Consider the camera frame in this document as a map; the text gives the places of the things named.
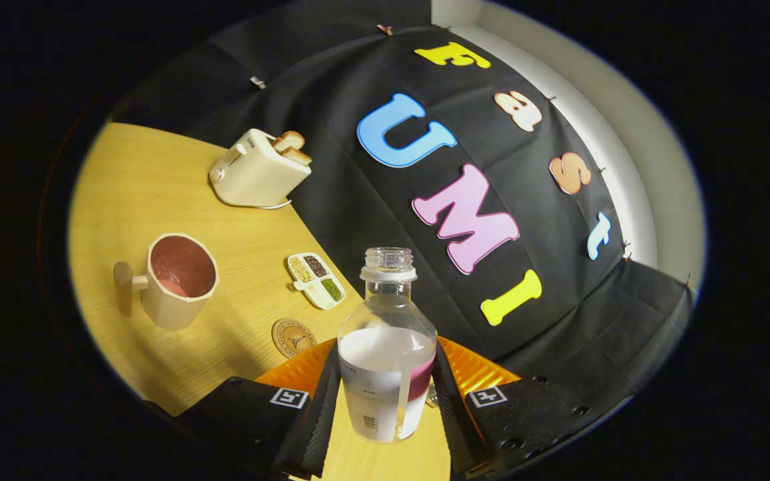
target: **bottle label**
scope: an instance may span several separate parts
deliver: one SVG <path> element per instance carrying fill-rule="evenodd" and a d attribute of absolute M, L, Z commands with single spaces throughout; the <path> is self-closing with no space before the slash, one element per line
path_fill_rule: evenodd
<path fill-rule="evenodd" d="M 433 356 L 407 373 L 406 411 L 400 438 L 408 438 L 424 411 L 426 393 L 430 386 Z M 346 405 L 355 432 L 377 442 L 394 440 L 400 405 L 400 371 L 368 371 L 340 356 L 340 375 L 344 381 Z"/>

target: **wooden table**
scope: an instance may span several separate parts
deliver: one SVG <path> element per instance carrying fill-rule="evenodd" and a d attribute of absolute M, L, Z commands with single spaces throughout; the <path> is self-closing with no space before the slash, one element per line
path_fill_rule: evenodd
<path fill-rule="evenodd" d="M 207 179 L 227 147 L 160 130 L 110 123 L 98 136 L 76 186 L 68 231 L 76 298 L 95 342 L 136 395 L 176 416 L 232 375 L 253 379 L 286 359 L 272 344 L 272 324 L 290 317 L 318 341 L 361 302 L 311 232 L 287 205 L 277 210 L 223 204 Z M 312 168 L 317 168 L 314 159 Z M 195 322 L 166 331 L 144 313 L 138 294 L 132 316 L 117 311 L 112 266 L 144 274 L 147 247 L 163 232 L 184 232 L 217 260 L 219 285 Z M 344 284 L 346 299 L 313 307 L 291 286 L 288 255 L 322 256 Z M 364 253 L 358 253 L 361 268 Z M 349 272 L 357 276 L 358 272 Z M 323 479 L 449 478 L 450 456 L 440 413 L 424 407 L 407 441 L 378 445 L 352 430 L 343 387 Z"/>

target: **foam letter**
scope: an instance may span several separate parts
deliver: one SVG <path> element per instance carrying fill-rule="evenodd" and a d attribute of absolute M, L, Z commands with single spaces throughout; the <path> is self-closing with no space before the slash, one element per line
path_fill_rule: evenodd
<path fill-rule="evenodd" d="M 513 116 L 513 122 L 526 132 L 534 131 L 534 125 L 543 119 L 543 112 L 540 112 L 529 98 L 514 90 L 511 90 L 509 95 L 502 92 L 495 94 L 495 103 L 501 110 Z"/>
<path fill-rule="evenodd" d="M 471 234 L 461 243 L 447 244 L 447 253 L 462 274 L 471 274 L 480 259 L 507 241 L 519 238 L 519 226 L 513 216 L 505 212 L 477 216 L 489 181 L 479 168 L 471 164 L 462 166 L 462 176 L 430 198 L 415 198 L 412 209 L 427 225 L 438 222 L 438 214 L 453 206 L 447 213 L 438 232 L 439 238 L 451 238 Z"/>
<path fill-rule="evenodd" d="M 388 167 L 397 168 L 409 167 L 441 146 L 455 146 L 456 137 L 439 122 L 430 122 L 430 130 L 403 149 L 395 149 L 385 141 L 385 133 L 395 125 L 407 118 L 422 118 L 425 115 L 424 107 L 414 98 L 394 94 L 390 102 L 358 122 L 358 141 L 373 158 Z"/>
<path fill-rule="evenodd" d="M 587 185 L 593 178 L 587 164 L 584 164 L 584 159 L 573 152 L 563 154 L 562 160 L 556 157 L 551 159 L 548 170 L 551 171 L 560 190 L 569 195 L 578 194 L 581 184 Z"/>
<path fill-rule="evenodd" d="M 480 68 L 489 68 L 492 66 L 488 60 L 456 42 L 448 42 L 447 45 L 436 47 L 434 49 L 416 49 L 415 53 L 436 65 L 447 65 L 446 60 L 453 58 L 452 64 L 458 65 L 459 67 L 471 65 L 473 63 L 476 63 L 477 67 Z"/>
<path fill-rule="evenodd" d="M 528 299 L 538 299 L 543 294 L 543 284 L 533 269 L 525 272 L 525 279 L 517 283 L 515 287 L 508 290 L 504 295 L 492 301 L 486 299 L 480 304 L 480 310 L 486 316 L 490 325 L 500 325 L 504 316 L 510 314 L 513 309 L 524 304 Z"/>
<path fill-rule="evenodd" d="M 593 260 L 596 260 L 596 258 L 599 256 L 599 243 L 608 245 L 608 241 L 611 240 L 610 236 L 608 235 L 609 232 L 611 232 L 611 221 L 608 220 L 608 217 L 605 217 L 605 214 L 602 214 L 599 212 L 599 223 L 597 223 L 596 227 L 593 228 L 593 232 L 590 232 L 590 237 L 587 238 L 587 254 L 590 255 L 590 258 Z"/>

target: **pink letter m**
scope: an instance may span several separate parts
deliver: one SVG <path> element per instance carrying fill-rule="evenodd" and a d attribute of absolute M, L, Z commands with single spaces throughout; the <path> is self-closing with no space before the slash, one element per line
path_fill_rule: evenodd
<path fill-rule="evenodd" d="M 510 214 L 498 212 L 477 216 L 489 181 L 479 168 L 471 164 L 462 166 L 462 176 L 431 198 L 415 198 L 412 209 L 427 225 L 438 222 L 438 214 L 453 206 L 447 213 L 438 232 L 439 238 L 457 235 L 471 236 L 461 243 L 447 244 L 447 253 L 462 274 L 471 274 L 474 266 L 495 247 L 519 238 L 519 226 Z"/>

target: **toast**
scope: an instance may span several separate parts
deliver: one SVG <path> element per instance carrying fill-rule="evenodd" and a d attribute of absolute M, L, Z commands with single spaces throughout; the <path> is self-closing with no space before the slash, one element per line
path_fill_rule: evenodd
<path fill-rule="evenodd" d="M 288 130 L 281 137 L 272 140 L 272 148 L 276 152 L 284 152 L 288 148 L 301 150 L 305 146 L 305 137 L 302 134 L 297 133 L 295 130 Z"/>
<path fill-rule="evenodd" d="M 281 151 L 282 158 L 290 159 L 291 161 L 297 162 L 297 164 L 302 165 L 308 165 L 311 164 L 311 161 L 313 160 L 309 156 L 306 156 L 302 152 L 299 152 L 298 149 L 295 149 L 293 147 L 287 147 L 286 149 Z"/>

